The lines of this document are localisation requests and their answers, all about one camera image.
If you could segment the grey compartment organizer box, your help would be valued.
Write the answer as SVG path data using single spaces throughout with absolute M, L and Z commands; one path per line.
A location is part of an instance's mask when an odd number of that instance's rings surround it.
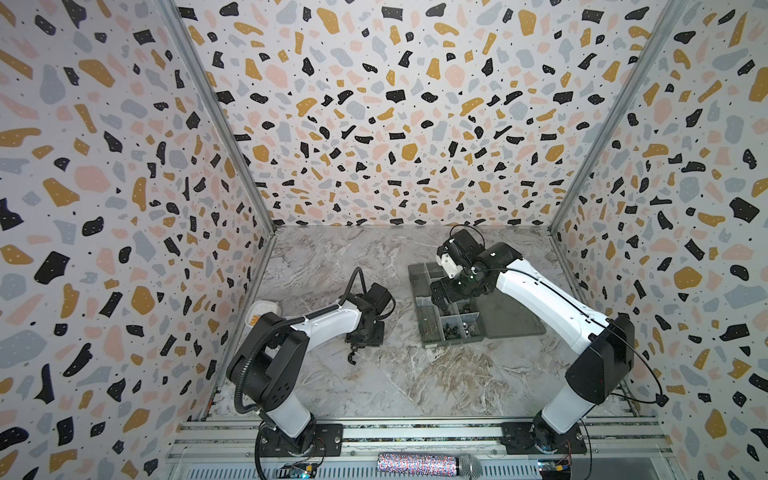
M 436 263 L 417 263 L 408 266 L 416 319 L 422 344 L 426 348 L 476 343 L 486 339 L 505 339 L 542 335 L 544 323 L 530 310 L 513 298 L 499 292 L 460 300 L 448 309 L 437 308 L 431 300 L 430 283 L 444 277 Z M 479 337 L 468 340 L 446 341 L 445 323 L 475 322 Z

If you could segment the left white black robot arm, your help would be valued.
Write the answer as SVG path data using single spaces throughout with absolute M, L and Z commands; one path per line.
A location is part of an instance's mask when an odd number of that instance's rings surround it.
M 291 441 L 311 437 L 315 417 L 294 393 L 307 354 L 337 337 L 352 352 L 380 346 L 385 320 L 395 307 L 389 290 L 374 283 L 360 293 L 347 291 L 334 303 L 299 317 L 262 315 L 227 367 L 235 411 L 257 413 Z

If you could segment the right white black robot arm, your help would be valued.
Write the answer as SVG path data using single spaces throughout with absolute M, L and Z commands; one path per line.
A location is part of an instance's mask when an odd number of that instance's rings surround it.
M 504 294 L 547 324 L 578 355 L 558 394 L 515 439 L 523 448 L 557 452 L 577 423 L 604 403 L 632 370 L 632 322 L 625 315 L 608 319 L 550 282 L 510 245 L 487 247 L 467 228 L 452 232 L 437 248 L 436 259 L 445 272 L 430 284 L 437 307 Z

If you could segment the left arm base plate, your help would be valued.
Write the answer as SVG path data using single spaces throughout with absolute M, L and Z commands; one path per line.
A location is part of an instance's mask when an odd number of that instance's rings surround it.
M 341 423 L 310 422 L 297 437 L 290 437 L 277 427 L 265 426 L 260 435 L 256 452 L 261 458 L 339 457 L 344 426 Z

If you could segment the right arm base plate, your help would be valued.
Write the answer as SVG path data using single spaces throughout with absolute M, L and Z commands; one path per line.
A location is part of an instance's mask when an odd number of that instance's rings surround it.
M 500 443 L 509 455 L 586 454 L 586 435 L 575 424 L 560 434 L 546 422 L 514 421 L 501 424 Z

